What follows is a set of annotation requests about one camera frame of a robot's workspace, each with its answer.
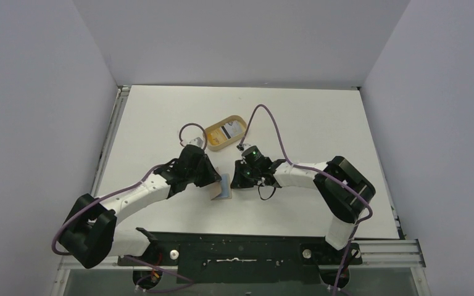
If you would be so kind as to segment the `beige leather card holder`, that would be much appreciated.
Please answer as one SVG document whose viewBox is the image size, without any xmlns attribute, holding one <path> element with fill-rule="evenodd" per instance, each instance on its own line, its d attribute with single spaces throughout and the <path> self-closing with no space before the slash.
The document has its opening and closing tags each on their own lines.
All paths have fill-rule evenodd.
<svg viewBox="0 0 474 296">
<path fill-rule="evenodd" d="M 220 176 L 224 174 L 219 170 L 219 167 L 216 167 L 215 170 Z M 210 188 L 209 188 L 210 200 L 216 200 L 215 197 L 219 195 L 219 193 L 221 193 L 220 181 L 217 181 L 210 185 Z"/>
</svg>

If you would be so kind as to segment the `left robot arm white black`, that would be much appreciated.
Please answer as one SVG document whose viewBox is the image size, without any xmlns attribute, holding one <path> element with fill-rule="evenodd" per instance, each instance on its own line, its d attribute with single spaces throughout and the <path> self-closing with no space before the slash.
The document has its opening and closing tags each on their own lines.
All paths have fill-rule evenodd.
<svg viewBox="0 0 474 296">
<path fill-rule="evenodd" d="M 221 180 L 205 150 L 188 144 L 179 157 L 152 167 L 131 186 L 102 197 L 84 194 L 77 198 L 52 240 L 52 251 L 74 257 L 87 269 L 107 257 L 124 255 L 150 265 L 158 256 L 152 234 L 143 228 L 126 231 L 117 226 L 138 211 L 183 192 L 189 184 L 206 187 Z"/>
</svg>

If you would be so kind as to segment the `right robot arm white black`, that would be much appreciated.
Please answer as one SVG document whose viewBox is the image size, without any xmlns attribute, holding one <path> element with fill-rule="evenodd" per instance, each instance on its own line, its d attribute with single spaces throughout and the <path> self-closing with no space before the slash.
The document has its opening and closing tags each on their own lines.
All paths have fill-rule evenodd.
<svg viewBox="0 0 474 296">
<path fill-rule="evenodd" d="M 346 245 L 351 239 L 361 214 L 368 211 L 376 194 L 374 185 L 346 158 L 335 156 L 328 162 L 292 164 L 287 159 L 271 160 L 257 146 L 242 151 L 235 161 L 232 189 L 253 187 L 300 187 L 318 191 L 333 214 L 322 247 L 324 259 L 340 262 L 347 254 Z"/>
</svg>

